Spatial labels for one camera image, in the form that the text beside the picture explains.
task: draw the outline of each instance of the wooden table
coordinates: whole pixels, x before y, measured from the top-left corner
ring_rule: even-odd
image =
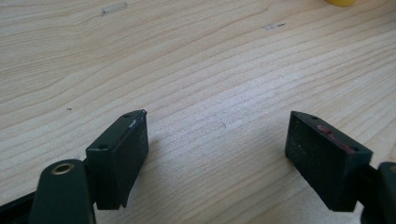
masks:
[[[395,70],[394,0],[2,1],[0,204],[145,108],[148,158],[98,223],[359,223],[285,158],[290,111],[396,161]]]

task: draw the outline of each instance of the light wood surface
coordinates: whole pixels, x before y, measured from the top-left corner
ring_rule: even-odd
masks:
[[[98,223],[359,223],[360,205],[325,207],[284,145],[297,110],[373,166],[396,161],[396,1],[117,3],[0,3],[0,204],[144,108],[148,158],[127,208]]]

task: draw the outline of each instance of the red marking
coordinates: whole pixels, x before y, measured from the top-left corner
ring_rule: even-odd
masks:
[[[321,126],[321,125],[318,125],[317,128],[322,133],[327,134],[327,136],[329,136],[334,141],[334,143],[339,145],[347,154],[355,153],[355,150],[353,148],[351,148],[350,146],[348,146],[348,145],[340,142],[338,139],[336,139],[334,137],[334,135],[332,134],[332,131],[330,131],[330,129],[326,128],[325,126]]]

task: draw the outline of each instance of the yellow object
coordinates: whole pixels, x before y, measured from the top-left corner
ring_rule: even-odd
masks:
[[[352,6],[356,0],[326,0],[326,2],[337,7],[349,7]]]

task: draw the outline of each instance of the small hole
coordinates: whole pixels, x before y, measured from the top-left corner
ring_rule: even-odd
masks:
[[[99,148],[99,149],[106,149],[106,148],[108,148],[108,145],[102,144],[102,145],[100,145],[98,148]]]
[[[354,150],[354,151],[359,151],[359,149],[357,147],[350,147],[350,148],[352,148],[352,150]]]
[[[64,163],[53,168],[51,172],[53,175],[63,175],[73,170],[73,168],[74,168],[73,163]]]

